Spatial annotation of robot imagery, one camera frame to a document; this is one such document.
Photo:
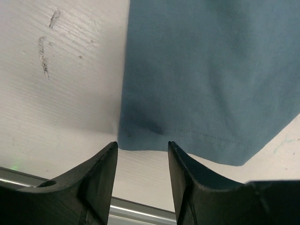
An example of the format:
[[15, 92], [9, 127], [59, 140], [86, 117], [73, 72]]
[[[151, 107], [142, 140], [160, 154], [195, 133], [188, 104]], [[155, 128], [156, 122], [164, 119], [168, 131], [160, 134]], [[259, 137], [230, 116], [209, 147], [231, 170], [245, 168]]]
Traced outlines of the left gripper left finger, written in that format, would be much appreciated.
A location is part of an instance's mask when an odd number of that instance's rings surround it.
[[37, 187], [0, 188], [2, 225], [106, 225], [118, 159], [111, 142], [73, 169]]

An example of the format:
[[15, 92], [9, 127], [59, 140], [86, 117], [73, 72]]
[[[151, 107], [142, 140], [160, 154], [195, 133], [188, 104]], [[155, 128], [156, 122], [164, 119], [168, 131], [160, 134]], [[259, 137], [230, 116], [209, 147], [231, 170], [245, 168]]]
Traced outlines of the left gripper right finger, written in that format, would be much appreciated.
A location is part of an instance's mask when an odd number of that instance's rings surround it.
[[168, 143], [168, 162], [179, 225], [298, 225], [300, 182], [246, 184], [226, 178]]

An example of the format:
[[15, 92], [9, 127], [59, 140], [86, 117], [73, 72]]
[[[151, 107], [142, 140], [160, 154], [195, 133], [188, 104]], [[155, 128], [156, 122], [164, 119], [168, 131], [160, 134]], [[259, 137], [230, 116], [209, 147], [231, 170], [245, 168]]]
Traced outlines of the blue t shirt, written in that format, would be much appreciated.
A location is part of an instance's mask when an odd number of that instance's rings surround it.
[[299, 1], [130, 2], [121, 149], [240, 166], [299, 113]]

